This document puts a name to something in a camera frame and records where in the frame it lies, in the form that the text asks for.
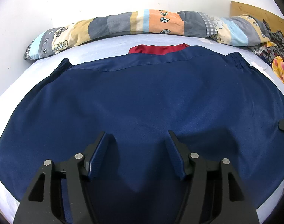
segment bed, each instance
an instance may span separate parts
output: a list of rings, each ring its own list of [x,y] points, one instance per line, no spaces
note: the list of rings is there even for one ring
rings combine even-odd
[[[220,44],[205,38],[164,34],[125,35],[73,47],[57,55],[34,62],[0,97],[0,137],[18,103],[37,83],[50,75],[62,59],[68,58],[72,64],[76,65],[86,61],[124,55],[128,53],[131,47],[140,44],[166,46],[182,43],[200,45],[224,55],[240,52],[250,65],[267,76],[284,95],[284,84],[274,74],[271,67],[248,49]],[[283,193],[284,179],[267,201],[257,209],[260,223],[263,223],[270,215]],[[13,223],[18,206],[19,202],[0,182],[0,209],[10,223]]]

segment red fabric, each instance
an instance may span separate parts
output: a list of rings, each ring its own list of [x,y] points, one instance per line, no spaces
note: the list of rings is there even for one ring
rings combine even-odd
[[[182,50],[186,47],[189,47],[188,44],[179,44],[179,45],[168,45],[168,46],[156,46],[156,45],[137,45],[130,48],[129,54],[132,53],[143,53],[143,54],[155,54],[155,55],[164,55],[170,52],[175,52]]]

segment gingham pattern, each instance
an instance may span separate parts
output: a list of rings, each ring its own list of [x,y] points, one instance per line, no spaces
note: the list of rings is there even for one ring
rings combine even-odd
[[[25,58],[26,58],[26,59],[32,59],[32,58],[30,57],[30,48],[31,48],[31,45],[32,45],[33,42],[34,42],[34,40],[30,43],[30,45],[28,45],[28,47],[27,47],[27,49],[26,49],[26,53],[25,53]]]
[[[206,13],[201,13],[201,12],[198,12],[198,13],[203,18],[203,21],[205,22],[207,36],[212,36],[212,35],[217,34],[218,31],[215,25],[209,19],[208,15]]]

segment blue gripper pad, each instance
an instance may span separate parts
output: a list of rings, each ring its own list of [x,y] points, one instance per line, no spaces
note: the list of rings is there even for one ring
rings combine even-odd
[[[95,152],[89,162],[89,173],[88,177],[90,179],[95,178],[98,175],[98,171],[101,168],[101,164],[104,160],[104,156],[107,152],[109,139],[111,134],[104,133],[100,143],[98,144]]]
[[[175,174],[181,180],[183,180],[186,177],[186,173],[184,171],[184,162],[169,132],[167,132],[165,144],[166,144],[166,148],[169,153],[169,157],[171,159]]]

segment silver screw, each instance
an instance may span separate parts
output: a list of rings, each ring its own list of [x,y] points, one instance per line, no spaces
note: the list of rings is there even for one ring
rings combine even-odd
[[[222,162],[223,162],[224,164],[229,164],[229,163],[230,163],[230,160],[229,160],[228,158],[223,158],[223,159],[222,159]]]
[[[192,152],[190,156],[191,156],[191,158],[198,158],[199,157],[198,153],[195,153],[195,152]]]
[[[74,158],[75,159],[81,159],[83,157],[83,154],[82,153],[77,153]]]
[[[45,166],[48,166],[48,165],[51,164],[51,162],[52,162],[52,161],[48,159],[48,160],[44,161],[43,164],[44,164]]]

